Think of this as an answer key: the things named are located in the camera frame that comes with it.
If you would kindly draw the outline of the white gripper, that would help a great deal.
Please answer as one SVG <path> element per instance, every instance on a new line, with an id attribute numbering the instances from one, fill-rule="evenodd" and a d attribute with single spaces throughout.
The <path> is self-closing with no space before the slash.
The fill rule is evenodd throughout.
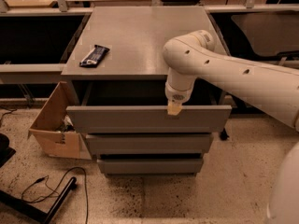
<path id="1" fill-rule="evenodd" d="M 192 95 L 192 89 L 179 91 L 165 83 L 165 95 L 169 100 L 167 104 L 167 114 L 177 116 L 182 110 L 182 104 L 188 102 Z"/>

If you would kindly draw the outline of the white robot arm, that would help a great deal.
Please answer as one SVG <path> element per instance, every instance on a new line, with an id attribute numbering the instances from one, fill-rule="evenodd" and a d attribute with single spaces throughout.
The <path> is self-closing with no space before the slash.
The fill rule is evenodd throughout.
<path id="1" fill-rule="evenodd" d="M 167 112 L 178 115 L 201 78 L 299 132 L 299 73 L 215 53 L 213 36 L 199 30 L 174 37 L 163 48 L 169 66 L 165 83 Z M 278 170 L 266 208 L 265 224 L 299 224 L 299 143 Z"/>

